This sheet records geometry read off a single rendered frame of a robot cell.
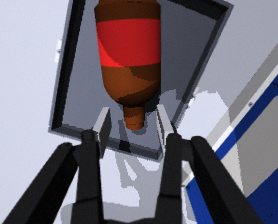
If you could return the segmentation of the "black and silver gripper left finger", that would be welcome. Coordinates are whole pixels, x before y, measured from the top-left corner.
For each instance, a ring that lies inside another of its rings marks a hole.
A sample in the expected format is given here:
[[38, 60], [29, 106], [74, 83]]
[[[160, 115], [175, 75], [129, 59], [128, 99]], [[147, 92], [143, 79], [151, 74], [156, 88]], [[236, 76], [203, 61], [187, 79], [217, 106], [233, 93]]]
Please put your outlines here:
[[70, 224], [100, 224], [104, 219], [100, 160], [111, 128], [110, 107], [103, 107], [95, 125], [80, 132], [81, 144], [57, 146], [2, 224], [53, 224], [77, 170]]

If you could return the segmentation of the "brown bottle with red label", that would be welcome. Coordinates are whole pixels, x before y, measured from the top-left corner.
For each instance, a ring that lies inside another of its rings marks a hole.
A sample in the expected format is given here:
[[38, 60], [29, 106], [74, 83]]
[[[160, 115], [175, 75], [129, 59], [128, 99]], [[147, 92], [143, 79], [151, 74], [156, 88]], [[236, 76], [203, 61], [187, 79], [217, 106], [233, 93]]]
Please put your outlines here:
[[99, 0], [94, 13], [105, 90], [123, 105], [126, 128], [141, 129], [161, 82], [161, 5]]

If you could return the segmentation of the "blue divided crate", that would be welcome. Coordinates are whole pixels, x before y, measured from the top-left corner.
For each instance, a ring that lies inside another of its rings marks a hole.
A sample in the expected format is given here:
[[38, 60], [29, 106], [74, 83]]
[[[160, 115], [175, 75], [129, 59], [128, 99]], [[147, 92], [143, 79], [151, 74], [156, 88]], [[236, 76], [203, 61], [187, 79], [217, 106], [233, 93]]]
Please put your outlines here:
[[[265, 224], [278, 224], [278, 75], [215, 151]], [[195, 178], [185, 187], [197, 224], [214, 224]]]

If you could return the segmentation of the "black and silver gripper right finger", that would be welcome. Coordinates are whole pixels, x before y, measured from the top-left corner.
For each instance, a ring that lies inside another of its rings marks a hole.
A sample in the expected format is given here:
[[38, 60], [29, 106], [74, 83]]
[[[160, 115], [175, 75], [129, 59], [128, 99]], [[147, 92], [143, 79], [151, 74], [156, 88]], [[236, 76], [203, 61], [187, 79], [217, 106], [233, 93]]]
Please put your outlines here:
[[163, 104], [157, 105], [157, 128], [164, 162], [153, 224], [182, 224], [182, 161], [189, 162], [214, 224], [265, 224], [208, 141], [182, 138]]

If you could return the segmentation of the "dark grey tray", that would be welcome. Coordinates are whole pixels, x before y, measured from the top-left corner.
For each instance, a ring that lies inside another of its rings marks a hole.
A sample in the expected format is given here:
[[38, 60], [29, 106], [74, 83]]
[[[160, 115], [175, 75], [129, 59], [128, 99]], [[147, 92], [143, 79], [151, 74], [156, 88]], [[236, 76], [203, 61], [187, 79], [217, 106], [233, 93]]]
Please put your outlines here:
[[144, 127], [126, 128], [123, 105], [106, 92], [94, 7], [99, 0], [69, 0], [48, 133], [80, 141], [103, 107], [112, 128], [106, 149], [160, 163], [157, 105], [177, 128], [234, 7], [224, 0], [156, 0], [161, 4], [161, 82], [145, 103]]

